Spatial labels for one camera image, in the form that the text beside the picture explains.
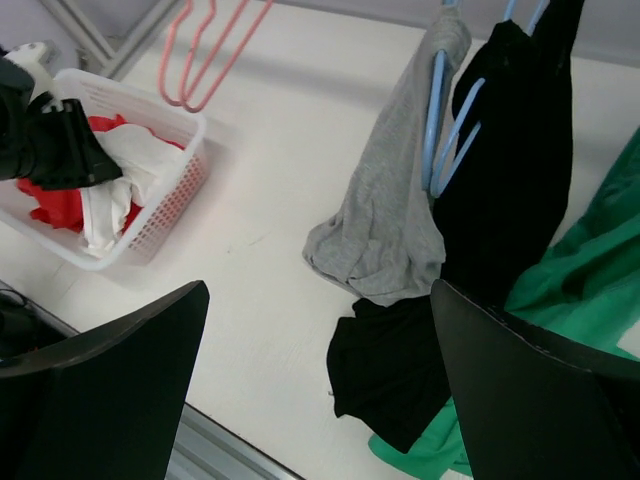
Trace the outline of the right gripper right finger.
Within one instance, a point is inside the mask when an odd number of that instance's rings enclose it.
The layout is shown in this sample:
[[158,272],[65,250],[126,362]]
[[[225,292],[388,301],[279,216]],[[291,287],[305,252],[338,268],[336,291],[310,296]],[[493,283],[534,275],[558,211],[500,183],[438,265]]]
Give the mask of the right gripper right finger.
[[476,479],[636,479],[639,363],[437,281],[431,305]]

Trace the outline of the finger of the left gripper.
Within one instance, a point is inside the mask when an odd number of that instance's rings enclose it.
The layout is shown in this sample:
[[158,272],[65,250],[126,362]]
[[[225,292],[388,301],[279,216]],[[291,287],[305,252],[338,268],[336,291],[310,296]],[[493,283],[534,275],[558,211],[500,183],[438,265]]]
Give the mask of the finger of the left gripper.
[[92,187],[123,176],[91,130],[79,100],[62,101],[62,126],[67,142],[62,167],[64,188]]

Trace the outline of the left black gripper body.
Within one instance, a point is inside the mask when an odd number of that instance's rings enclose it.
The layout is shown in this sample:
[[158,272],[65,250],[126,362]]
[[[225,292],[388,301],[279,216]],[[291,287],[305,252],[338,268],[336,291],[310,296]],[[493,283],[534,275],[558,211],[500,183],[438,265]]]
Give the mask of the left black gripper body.
[[26,109],[26,144],[20,178],[44,190],[72,188],[74,161],[70,117],[53,97],[36,97]]

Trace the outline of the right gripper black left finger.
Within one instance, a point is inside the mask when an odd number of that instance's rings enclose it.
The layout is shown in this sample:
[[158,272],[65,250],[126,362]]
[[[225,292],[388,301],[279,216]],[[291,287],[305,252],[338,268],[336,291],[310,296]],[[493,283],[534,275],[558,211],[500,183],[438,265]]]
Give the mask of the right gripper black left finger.
[[164,478],[209,300],[193,281],[2,361],[2,478]]

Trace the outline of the red tank top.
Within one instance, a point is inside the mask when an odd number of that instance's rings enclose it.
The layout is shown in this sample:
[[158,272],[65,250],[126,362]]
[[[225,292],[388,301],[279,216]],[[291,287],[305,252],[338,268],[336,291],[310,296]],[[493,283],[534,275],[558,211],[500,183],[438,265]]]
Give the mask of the red tank top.
[[[113,118],[91,116],[88,118],[88,122],[94,134],[129,123],[120,115]],[[82,189],[45,191],[28,179],[17,180],[16,187],[38,202],[38,207],[30,212],[32,219],[48,224],[54,229],[67,229],[83,236],[83,211],[80,196]],[[131,213],[125,223],[125,231],[142,208],[137,205],[132,206]]]

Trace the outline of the white tank top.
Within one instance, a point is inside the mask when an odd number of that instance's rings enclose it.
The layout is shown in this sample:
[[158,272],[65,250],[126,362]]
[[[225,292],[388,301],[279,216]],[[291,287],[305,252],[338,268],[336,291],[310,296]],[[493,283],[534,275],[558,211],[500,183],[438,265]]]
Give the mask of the white tank top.
[[95,134],[99,145],[122,170],[122,176],[80,191],[84,250],[105,257],[125,231],[132,206],[146,206],[183,148],[143,126],[130,123]]

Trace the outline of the black tank top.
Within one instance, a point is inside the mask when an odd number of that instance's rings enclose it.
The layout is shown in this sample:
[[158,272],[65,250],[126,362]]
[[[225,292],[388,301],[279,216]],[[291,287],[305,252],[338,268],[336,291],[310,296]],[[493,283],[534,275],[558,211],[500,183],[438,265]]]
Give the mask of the black tank top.
[[[452,112],[480,87],[460,137],[470,147],[434,202],[441,278],[503,307],[543,256],[568,205],[573,160],[570,56],[583,5],[552,1],[531,33],[497,24],[460,77]],[[327,369],[337,416],[363,421],[407,453],[449,400],[429,296],[383,307],[361,299],[341,318]]]

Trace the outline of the grey tank top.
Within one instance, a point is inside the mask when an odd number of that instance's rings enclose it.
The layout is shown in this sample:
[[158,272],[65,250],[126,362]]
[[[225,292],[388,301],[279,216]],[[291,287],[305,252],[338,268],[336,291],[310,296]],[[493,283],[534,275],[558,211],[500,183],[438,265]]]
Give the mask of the grey tank top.
[[379,306],[429,294],[445,247],[422,188],[434,56],[447,54],[443,91],[471,45],[455,6],[444,6],[379,113],[339,210],[308,234],[302,256],[322,277]]

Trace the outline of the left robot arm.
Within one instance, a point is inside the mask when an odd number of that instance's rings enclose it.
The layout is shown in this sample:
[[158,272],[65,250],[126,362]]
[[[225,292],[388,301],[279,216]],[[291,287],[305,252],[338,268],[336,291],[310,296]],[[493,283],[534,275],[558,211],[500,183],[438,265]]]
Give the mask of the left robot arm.
[[90,128],[77,99],[60,99],[47,42],[1,52],[1,178],[48,191],[116,180],[122,170]]

